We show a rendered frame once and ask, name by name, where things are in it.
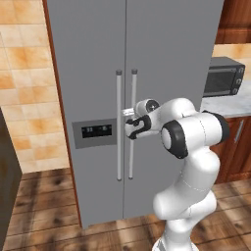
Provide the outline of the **grey fridge door with dispenser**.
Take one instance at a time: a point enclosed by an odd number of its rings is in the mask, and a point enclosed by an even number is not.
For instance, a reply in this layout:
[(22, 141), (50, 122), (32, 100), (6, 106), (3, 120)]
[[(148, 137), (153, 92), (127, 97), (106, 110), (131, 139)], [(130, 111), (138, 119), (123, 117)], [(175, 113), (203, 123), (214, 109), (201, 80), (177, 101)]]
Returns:
[(118, 220), (117, 77), (124, 101), (126, 0), (47, 0), (82, 226)]

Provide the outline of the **brown wooden fridge side panel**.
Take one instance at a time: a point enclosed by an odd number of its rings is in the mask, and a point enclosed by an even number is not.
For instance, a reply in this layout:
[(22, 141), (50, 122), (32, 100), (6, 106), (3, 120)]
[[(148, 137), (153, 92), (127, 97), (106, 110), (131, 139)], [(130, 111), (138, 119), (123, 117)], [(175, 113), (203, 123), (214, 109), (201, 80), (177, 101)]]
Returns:
[(60, 106), (60, 111), (61, 111), (62, 124), (63, 124), (63, 128), (64, 128), (64, 136), (66, 139), (67, 153), (68, 153), (68, 159), (69, 159), (69, 164), (70, 164), (70, 171), (71, 171), (71, 176), (72, 176), (72, 180), (73, 180), (78, 223), (79, 223), (79, 226), (82, 227), (82, 221), (81, 221), (81, 215), (80, 215), (80, 209), (79, 209), (79, 203), (78, 203), (78, 197), (77, 197), (76, 185), (75, 185), (75, 172), (74, 172), (74, 168), (73, 168), (71, 145), (70, 145), (70, 141), (69, 141), (69, 134), (68, 134), (68, 128), (67, 128), (67, 122), (66, 122), (66, 116), (65, 116), (65, 109), (64, 109), (63, 96), (62, 96), (62, 90), (61, 90), (60, 79), (59, 79), (59, 72), (58, 72), (55, 48), (54, 48), (54, 43), (53, 43), (53, 36), (52, 36), (52, 29), (51, 29), (47, 0), (42, 0), (42, 6), (43, 6), (43, 10), (44, 10), (45, 23), (46, 23), (47, 33), (48, 33), (48, 40), (49, 40), (49, 48), (50, 48), (50, 52), (51, 52), (52, 65), (53, 65), (53, 70), (54, 70), (56, 86), (57, 86), (59, 106)]

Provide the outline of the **plain grey fridge door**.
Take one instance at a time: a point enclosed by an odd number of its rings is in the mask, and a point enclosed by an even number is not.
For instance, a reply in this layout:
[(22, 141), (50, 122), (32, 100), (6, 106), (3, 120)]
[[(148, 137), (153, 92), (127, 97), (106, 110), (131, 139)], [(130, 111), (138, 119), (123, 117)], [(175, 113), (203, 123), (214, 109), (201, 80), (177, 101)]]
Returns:
[[(201, 107), (225, 0), (127, 0), (126, 69), (137, 70), (136, 100), (187, 98)], [(125, 218), (153, 212), (154, 196), (178, 176), (182, 161), (161, 136), (125, 140)]]

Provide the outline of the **dark counter unit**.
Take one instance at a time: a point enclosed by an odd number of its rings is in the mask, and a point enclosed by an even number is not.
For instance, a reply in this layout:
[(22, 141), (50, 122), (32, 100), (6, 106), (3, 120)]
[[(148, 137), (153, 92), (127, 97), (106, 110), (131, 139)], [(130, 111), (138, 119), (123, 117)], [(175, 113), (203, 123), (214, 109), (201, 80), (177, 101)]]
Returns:
[(0, 109), (0, 251), (3, 250), (22, 170)]

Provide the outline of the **black toaster oven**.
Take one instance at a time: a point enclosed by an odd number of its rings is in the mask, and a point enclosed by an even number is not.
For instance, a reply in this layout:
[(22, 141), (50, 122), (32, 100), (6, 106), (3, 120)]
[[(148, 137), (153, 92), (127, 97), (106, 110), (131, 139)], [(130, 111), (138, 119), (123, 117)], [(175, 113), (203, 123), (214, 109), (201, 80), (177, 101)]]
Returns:
[(236, 95), (245, 73), (245, 65), (229, 57), (211, 59), (204, 97)]

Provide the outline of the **brown wooden base cupboard door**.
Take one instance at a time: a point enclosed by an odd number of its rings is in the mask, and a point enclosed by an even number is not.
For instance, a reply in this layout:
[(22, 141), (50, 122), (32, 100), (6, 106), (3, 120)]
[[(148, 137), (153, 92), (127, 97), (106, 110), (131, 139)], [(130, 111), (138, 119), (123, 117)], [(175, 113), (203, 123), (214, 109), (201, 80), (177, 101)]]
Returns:
[[(241, 120), (243, 128), (234, 143), (234, 138)], [(211, 147), (221, 161), (216, 183), (224, 183), (251, 178), (251, 116), (227, 118), (230, 135), (223, 143)]]

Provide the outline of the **brown wooden wall cupboard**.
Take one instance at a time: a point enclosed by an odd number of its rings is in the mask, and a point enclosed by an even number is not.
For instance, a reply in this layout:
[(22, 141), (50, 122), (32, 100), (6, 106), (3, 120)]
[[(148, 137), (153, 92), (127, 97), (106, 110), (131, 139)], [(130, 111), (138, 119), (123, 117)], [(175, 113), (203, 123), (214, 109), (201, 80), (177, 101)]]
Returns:
[(251, 43), (251, 0), (225, 0), (215, 43)]

